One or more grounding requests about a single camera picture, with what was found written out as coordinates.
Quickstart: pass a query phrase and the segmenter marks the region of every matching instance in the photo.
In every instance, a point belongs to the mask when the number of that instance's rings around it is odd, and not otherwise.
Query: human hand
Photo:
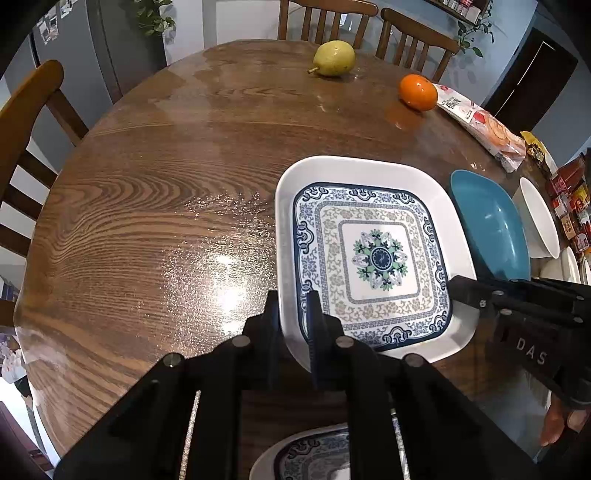
[[[575,432],[580,432],[589,416],[591,408],[587,410],[573,410],[569,409],[562,403],[562,401],[552,393],[550,397],[550,408],[546,412],[544,418],[544,427],[540,435],[540,444],[542,447],[555,443],[558,441],[562,432],[564,431],[564,418],[566,417],[566,425]]]

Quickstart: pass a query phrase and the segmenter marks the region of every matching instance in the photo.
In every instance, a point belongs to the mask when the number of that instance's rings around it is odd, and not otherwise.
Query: pear
[[[313,62],[314,68],[308,70],[308,73],[316,72],[325,77],[338,77],[355,65],[355,50],[342,40],[329,41],[318,47]]]

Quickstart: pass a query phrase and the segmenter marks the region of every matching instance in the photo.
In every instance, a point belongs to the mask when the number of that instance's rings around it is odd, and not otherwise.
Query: door
[[[513,133],[531,132],[577,66],[577,59],[533,28],[521,52],[484,108]]]

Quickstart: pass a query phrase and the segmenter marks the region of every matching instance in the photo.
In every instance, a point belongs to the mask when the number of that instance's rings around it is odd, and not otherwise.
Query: tangerine
[[[410,108],[426,112],[437,105],[437,89],[421,75],[411,73],[400,80],[400,98]]]

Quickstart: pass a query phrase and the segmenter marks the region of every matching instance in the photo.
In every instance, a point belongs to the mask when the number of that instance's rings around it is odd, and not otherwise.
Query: blue bowl
[[[507,192],[467,170],[453,172],[450,187],[476,272],[499,280],[530,280],[523,224]]]

